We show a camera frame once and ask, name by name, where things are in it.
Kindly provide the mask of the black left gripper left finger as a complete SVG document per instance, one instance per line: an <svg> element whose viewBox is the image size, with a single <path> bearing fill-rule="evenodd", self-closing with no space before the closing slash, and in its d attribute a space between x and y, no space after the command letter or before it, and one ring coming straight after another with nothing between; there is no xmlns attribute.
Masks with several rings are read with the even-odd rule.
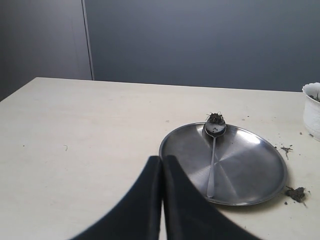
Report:
<svg viewBox="0 0 320 240"><path fill-rule="evenodd" d="M126 195L74 240L158 240L163 199L163 164L150 156Z"/></svg>

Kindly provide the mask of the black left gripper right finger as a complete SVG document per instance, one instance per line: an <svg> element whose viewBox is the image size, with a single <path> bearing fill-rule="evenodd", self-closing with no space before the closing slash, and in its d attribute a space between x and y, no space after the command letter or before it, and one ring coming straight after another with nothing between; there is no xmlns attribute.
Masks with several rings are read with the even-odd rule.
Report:
<svg viewBox="0 0 320 240"><path fill-rule="evenodd" d="M168 240L251 240L244 230L201 195L177 158L162 159L164 216Z"/></svg>

